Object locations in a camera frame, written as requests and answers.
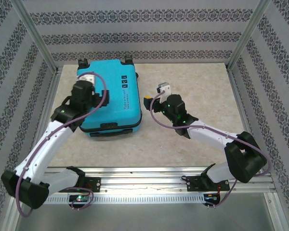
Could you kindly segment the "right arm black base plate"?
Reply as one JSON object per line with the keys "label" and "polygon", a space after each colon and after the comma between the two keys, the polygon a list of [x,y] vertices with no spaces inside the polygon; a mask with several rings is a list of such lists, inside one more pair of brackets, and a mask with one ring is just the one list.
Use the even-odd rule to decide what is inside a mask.
{"label": "right arm black base plate", "polygon": [[204,176],[186,176],[185,178],[188,192],[226,192],[230,186],[226,181],[214,183],[211,179]]}

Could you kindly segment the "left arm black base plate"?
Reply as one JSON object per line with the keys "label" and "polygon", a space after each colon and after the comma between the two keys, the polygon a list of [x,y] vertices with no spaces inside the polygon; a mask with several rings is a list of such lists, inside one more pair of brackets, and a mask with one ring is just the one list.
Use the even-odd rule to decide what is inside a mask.
{"label": "left arm black base plate", "polygon": [[94,193],[99,193],[101,187],[100,177],[86,177],[84,182],[84,188],[90,189]]}

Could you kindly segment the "aluminium frame post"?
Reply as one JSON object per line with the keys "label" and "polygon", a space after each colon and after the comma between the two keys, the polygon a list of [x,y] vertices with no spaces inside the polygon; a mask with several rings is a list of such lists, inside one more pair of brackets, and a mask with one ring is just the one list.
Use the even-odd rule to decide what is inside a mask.
{"label": "aluminium frame post", "polygon": [[10,0],[10,2],[14,7],[15,11],[17,12],[18,16],[20,17],[20,19],[22,20],[23,24],[25,25],[31,38],[35,42],[37,48],[39,49],[41,55],[46,61],[48,67],[51,69],[51,72],[53,74],[56,74],[58,71],[58,66],[55,60],[53,59],[49,49],[47,48],[46,43],[44,42],[41,34],[39,33],[24,3],[22,2],[22,0]]}
{"label": "aluminium frame post", "polygon": [[243,52],[247,42],[249,41],[250,37],[252,36],[253,31],[255,30],[257,24],[259,23],[261,17],[265,13],[268,5],[271,3],[272,0],[259,0],[253,14],[251,15],[237,45],[235,46],[229,60],[226,63],[227,72],[230,73],[233,67],[235,66],[238,58],[240,57],[241,53]]}

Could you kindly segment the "turquoise hard-shell suitcase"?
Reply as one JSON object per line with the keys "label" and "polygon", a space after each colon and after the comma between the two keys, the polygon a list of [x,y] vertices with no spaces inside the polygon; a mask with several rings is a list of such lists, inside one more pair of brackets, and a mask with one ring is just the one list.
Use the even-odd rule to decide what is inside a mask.
{"label": "turquoise hard-shell suitcase", "polygon": [[138,74],[133,58],[92,61],[78,60],[77,75],[95,72],[103,77],[109,90],[109,103],[87,116],[79,127],[90,137],[110,137],[137,132],[142,111],[138,90]]}

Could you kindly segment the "aluminium side rail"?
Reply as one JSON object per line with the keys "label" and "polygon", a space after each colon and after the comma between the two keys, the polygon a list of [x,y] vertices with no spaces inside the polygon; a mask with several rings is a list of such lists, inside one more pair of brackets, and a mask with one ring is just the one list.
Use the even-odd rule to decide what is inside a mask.
{"label": "aluminium side rail", "polygon": [[233,91],[233,94],[234,94],[236,105],[237,105],[237,108],[238,108],[238,111],[239,111],[239,115],[240,115],[240,119],[241,119],[241,122],[242,122],[242,126],[243,126],[243,128],[244,128],[244,130],[246,132],[248,132],[248,133],[250,133],[252,135],[252,131],[250,130],[250,127],[248,125],[248,120],[247,120],[247,117],[245,115],[244,106],[243,106],[243,103],[241,101],[241,98],[240,98],[240,95],[239,95],[239,91],[238,91],[238,89],[236,87],[236,83],[235,83],[234,77],[233,77],[231,72],[227,71],[227,74],[228,74],[229,82],[230,82],[230,85],[231,85],[231,88],[232,88],[232,91]]}
{"label": "aluminium side rail", "polygon": [[55,99],[55,95],[56,95],[56,91],[57,91],[58,84],[60,81],[62,70],[63,70],[62,66],[58,67],[58,70],[57,70],[56,74],[53,75],[52,80],[50,82],[50,85],[48,87],[48,91],[47,91],[47,95],[46,95],[46,98],[44,101],[43,109],[42,109],[42,112],[41,112],[40,118],[39,118],[39,124],[38,124],[37,130],[36,130],[35,136],[34,136],[34,140],[31,144],[31,150],[38,143],[38,141],[40,140],[40,138],[42,137],[42,135],[44,134],[44,132],[48,126],[48,122],[49,122],[49,118],[51,116],[52,106],[53,106],[53,102]]}

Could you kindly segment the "grey metal shelf panel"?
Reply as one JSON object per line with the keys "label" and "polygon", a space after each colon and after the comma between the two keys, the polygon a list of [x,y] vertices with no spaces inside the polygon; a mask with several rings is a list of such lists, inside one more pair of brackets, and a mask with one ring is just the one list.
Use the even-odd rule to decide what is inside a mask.
{"label": "grey metal shelf panel", "polygon": [[275,231],[265,210],[248,212],[200,204],[92,205],[72,211],[45,205],[20,218],[16,231]]}

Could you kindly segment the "wide aluminium mounting rail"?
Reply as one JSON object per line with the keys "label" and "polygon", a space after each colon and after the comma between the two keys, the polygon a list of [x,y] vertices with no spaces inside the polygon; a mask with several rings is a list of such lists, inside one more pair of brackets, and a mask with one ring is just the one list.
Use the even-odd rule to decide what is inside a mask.
{"label": "wide aluminium mounting rail", "polygon": [[[101,178],[101,194],[158,194],[187,192],[184,176],[200,175],[205,167],[78,167],[89,177]],[[271,174],[238,182],[233,193],[275,193]]]}

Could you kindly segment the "short aluminium frame bar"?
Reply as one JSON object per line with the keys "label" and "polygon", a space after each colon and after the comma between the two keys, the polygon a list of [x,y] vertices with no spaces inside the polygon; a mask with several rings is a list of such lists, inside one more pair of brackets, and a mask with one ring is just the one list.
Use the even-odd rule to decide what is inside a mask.
{"label": "short aluminium frame bar", "polygon": [[12,204],[8,210],[1,231],[15,231],[20,214],[16,204]]}
{"label": "short aluminium frame bar", "polygon": [[264,193],[267,208],[275,231],[289,231],[289,225],[276,192]]}

